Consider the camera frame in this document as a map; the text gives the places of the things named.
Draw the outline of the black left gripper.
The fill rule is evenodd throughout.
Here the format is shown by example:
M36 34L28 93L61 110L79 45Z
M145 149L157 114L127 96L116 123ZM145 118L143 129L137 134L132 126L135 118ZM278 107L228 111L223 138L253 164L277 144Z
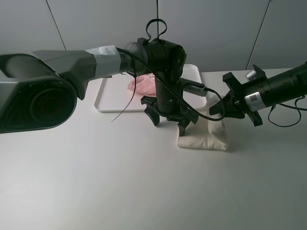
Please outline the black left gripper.
M155 73L155 97L142 97L141 104L146 105L145 114L156 127L160 123L160 117L169 121L178 121L179 136L185 134L185 130L192 122L196 124L199 115L183 99L183 91L180 89L179 80L182 77L175 76L172 72Z

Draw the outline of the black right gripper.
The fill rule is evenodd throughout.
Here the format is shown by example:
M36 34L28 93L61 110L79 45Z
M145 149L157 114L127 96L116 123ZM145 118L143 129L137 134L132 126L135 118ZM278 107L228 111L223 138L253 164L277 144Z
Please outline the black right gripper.
M260 92L253 92L251 85L241 84L231 72L223 76L223 82L229 92L221 100L218 96L209 99L209 114L235 119L244 119L247 115L254 126L261 126L263 121L258 110L266 108L266 105Z

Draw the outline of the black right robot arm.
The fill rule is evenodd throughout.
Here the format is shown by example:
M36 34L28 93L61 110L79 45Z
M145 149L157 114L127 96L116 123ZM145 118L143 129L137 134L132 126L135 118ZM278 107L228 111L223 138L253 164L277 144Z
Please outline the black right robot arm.
M258 111L307 95L307 64L268 78L265 71L253 66L242 84L232 72L223 75L228 86L226 96L209 109L210 115L225 112L225 117L243 119L248 115L254 126L263 124Z

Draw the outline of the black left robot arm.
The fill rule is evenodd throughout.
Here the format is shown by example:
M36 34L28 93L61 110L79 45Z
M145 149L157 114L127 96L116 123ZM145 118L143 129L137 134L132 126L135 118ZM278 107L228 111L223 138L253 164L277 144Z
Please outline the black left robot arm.
M133 77L153 73L155 97L142 97L154 125L159 118L178 123L183 135L198 115L183 101L183 92L205 96L205 86L183 79L186 53L182 46L160 39L139 38L125 49L39 50L32 55L0 57L1 133L43 130L63 124L85 97L88 83L119 73Z

